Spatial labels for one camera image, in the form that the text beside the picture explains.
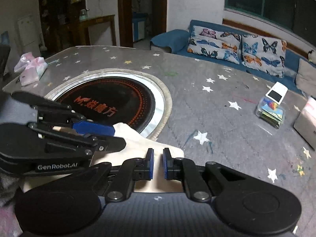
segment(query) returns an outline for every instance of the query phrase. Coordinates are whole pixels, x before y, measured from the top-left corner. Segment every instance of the black chair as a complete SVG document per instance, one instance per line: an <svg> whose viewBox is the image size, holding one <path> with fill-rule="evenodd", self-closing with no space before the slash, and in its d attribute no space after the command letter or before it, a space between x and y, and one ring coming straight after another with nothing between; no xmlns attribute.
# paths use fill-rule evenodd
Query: black chair
<svg viewBox="0 0 316 237"><path fill-rule="evenodd" d="M10 54L10 46L6 44L0 44L0 82L3 78L5 66L7 64L9 54Z"/></svg>

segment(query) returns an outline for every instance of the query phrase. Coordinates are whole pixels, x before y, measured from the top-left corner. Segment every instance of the pink plastic bag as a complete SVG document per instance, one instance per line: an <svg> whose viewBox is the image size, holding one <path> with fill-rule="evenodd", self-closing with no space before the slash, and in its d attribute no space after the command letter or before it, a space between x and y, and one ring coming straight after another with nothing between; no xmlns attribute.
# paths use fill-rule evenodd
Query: pink plastic bag
<svg viewBox="0 0 316 237"><path fill-rule="evenodd" d="M37 57L29 62L25 70L20 75L20 82L22 86L38 81L47 68L47 63L43 57Z"/></svg>
<svg viewBox="0 0 316 237"><path fill-rule="evenodd" d="M31 62L31 60L34 60L35 58L33 57L31 52L25 53L21 56L18 64L14 67L14 72L15 73L21 73L26 65Z"/></svg>

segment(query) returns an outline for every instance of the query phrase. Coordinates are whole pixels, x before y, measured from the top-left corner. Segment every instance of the orange butterfly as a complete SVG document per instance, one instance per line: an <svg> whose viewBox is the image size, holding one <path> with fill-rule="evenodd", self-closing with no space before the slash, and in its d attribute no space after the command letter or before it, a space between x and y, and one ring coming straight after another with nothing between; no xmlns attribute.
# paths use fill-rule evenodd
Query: orange butterfly
<svg viewBox="0 0 316 237"><path fill-rule="evenodd" d="M229 50L232 50L233 52L237 53L237 46L234 45L234 46L230 46L230 44L227 44L227 43L222 43L222 49L229 49Z"/></svg>
<svg viewBox="0 0 316 237"><path fill-rule="evenodd" d="M246 59L248 63L254 63L254 64L257 63L259 66L262 66L261 60L257 56L251 57L251 56L245 55L244 58Z"/></svg>
<svg viewBox="0 0 316 237"><path fill-rule="evenodd" d="M281 40L281 42L282 42L282 50L283 50L283 52L285 52L285 50L286 50L286 41L283 41L283 40Z"/></svg>

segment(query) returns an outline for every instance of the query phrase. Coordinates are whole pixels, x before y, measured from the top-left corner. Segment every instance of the white electronic device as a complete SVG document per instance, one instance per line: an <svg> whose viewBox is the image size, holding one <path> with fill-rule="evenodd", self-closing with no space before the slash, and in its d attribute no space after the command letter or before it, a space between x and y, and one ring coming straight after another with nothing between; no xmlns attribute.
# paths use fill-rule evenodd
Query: white electronic device
<svg viewBox="0 0 316 237"><path fill-rule="evenodd" d="M288 88L285 85L276 82L274 86L266 93L266 97L280 105L287 91Z"/></svg>

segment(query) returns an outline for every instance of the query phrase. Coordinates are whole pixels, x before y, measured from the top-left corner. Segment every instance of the wooden desk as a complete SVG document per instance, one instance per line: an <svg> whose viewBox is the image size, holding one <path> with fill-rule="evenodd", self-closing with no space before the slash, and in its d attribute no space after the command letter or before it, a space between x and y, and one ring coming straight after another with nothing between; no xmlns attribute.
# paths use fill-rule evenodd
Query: wooden desk
<svg viewBox="0 0 316 237"><path fill-rule="evenodd" d="M65 30L70 31L73 35L75 45L90 45L88 27L96 24L110 22L112 44L116 46L114 16L115 15L107 15L84 21L78 21L75 23L65 24L59 28L58 35L61 35L61 32L64 32ZM58 49L61 50L60 37L58 38L57 42L59 46Z"/></svg>

